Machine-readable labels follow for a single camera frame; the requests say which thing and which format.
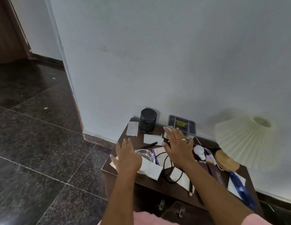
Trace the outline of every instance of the hand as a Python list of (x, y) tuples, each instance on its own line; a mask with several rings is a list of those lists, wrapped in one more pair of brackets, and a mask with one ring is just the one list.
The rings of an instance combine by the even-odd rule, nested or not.
[(167, 152), (170, 160), (174, 163), (174, 166), (184, 170), (190, 163), (194, 163), (194, 158), (192, 154), (193, 149), (193, 139), (186, 143), (184, 134), (179, 129), (172, 127), (172, 132), (164, 127), (163, 128), (170, 140), (170, 146), (167, 143), (162, 143), (165, 151)]
[(116, 154), (118, 160), (110, 155), (118, 174), (135, 175), (141, 167), (142, 159), (140, 154), (136, 154), (130, 138), (128, 142), (124, 139), (122, 146), (116, 143)]

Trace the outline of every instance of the white lampshade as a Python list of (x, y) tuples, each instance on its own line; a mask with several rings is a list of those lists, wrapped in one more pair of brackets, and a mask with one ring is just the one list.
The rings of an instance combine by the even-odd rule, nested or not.
[(215, 139), (233, 160), (248, 168), (271, 170), (280, 163), (277, 134), (272, 122), (240, 117), (215, 125)]

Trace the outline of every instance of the glass ashtray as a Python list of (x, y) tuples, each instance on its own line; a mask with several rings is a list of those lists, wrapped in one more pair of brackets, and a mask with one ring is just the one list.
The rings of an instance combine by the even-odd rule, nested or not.
[[(156, 163), (154, 154), (148, 149), (143, 149), (143, 148), (142, 149), (136, 149), (135, 153), (139, 153), (142, 157), (144, 157), (145, 159), (149, 160), (150, 162)], [(137, 171), (137, 173), (145, 174), (145, 172), (141, 171), (141, 170)]]

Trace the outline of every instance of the wooden table top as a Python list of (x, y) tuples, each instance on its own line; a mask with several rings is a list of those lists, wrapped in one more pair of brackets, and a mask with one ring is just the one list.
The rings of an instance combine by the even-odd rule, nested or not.
[[(130, 121), (139, 121), (138, 118), (131, 118)], [(143, 143), (143, 135), (144, 133), (138, 129), (138, 135), (137, 136), (127, 136), (126, 132), (127, 132), (127, 127), (125, 128), (124, 132), (122, 133), (121, 137), (119, 138), (118, 142), (122, 142), (124, 138), (128, 139), (130, 137), (132, 144), (134, 146), (135, 149), (139, 149), (147, 144)], [(153, 132), (151, 133), (152, 135), (161, 135), (164, 134), (164, 130), (163, 130), (163, 126), (161, 125), (156, 125), (155, 129), (153, 130)], [(204, 139), (204, 138), (200, 138), (197, 137), (202, 146), (206, 146), (206, 147), (212, 147), (215, 149), (210, 149), (210, 151), (214, 154), (219, 148), (219, 145), (216, 142)], [(153, 148), (158, 148), (161, 146), (154, 146), (151, 147), (149, 150), (153, 149)], [(116, 156), (116, 150), (113, 149), (112, 153), (114, 156)], [(102, 171), (103, 172), (108, 172), (110, 174), (113, 175), (117, 175), (117, 171), (110, 166), (110, 157), (106, 160), (104, 166), (102, 167)], [(228, 185), (229, 182), (229, 173), (226, 171), (220, 171), (223, 177), (223, 180), (226, 184), (226, 186)], [(237, 173), (239, 175), (241, 175), (242, 177), (244, 177), (246, 179), (246, 184), (245, 187), (248, 191), (248, 193), (252, 196), (253, 200), (255, 201), (257, 208), (255, 210), (255, 213), (257, 213), (258, 215), (260, 215), (261, 217), (264, 217), (263, 215), (263, 210), (260, 206), (260, 202), (258, 200), (256, 191), (254, 189), (252, 180), (250, 178), (250, 175), (248, 173), (248, 170), (245, 166), (240, 166), (240, 168), (237, 170)], [(140, 184), (142, 186), (145, 186), (147, 188), (150, 188), (152, 190), (155, 190), (157, 192), (163, 193), (167, 196), (173, 197), (178, 199), (179, 201), (183, 202), (183, 203), (187, 203), (187, 204), (191, 204), (193, 206), (196, 207), (200, 207), (200, 208), (204, 208), (205, 206), (202, 204), (202, 202), (200, 201), (200, 199), (198, 198), (197, 194), (193, 194), (192, 197), (189, 196), (188, 191), (186, 191), (183, 187), (181, 187), (180, 185), (177, 184), (169, 184), (162, 175), (160, 175), (158, 181), (155, 181), (151, 178), (149, 178), (146, 175), (141, 175), (141, 174), (137, 174), (136, 178), (135, 178), (135, 183)]]

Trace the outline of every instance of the drawer handle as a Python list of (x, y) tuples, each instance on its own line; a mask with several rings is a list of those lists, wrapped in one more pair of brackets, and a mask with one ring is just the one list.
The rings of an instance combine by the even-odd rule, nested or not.
[(181, 208), (179, 212), (179, 217), (183, 218), (183, 214), (185, 213), (185, 208)]
[(164, 204), (165, 204), (165, 201), (161, 200), (160, 205), (159, 205), (159, 211), (163, 210)]

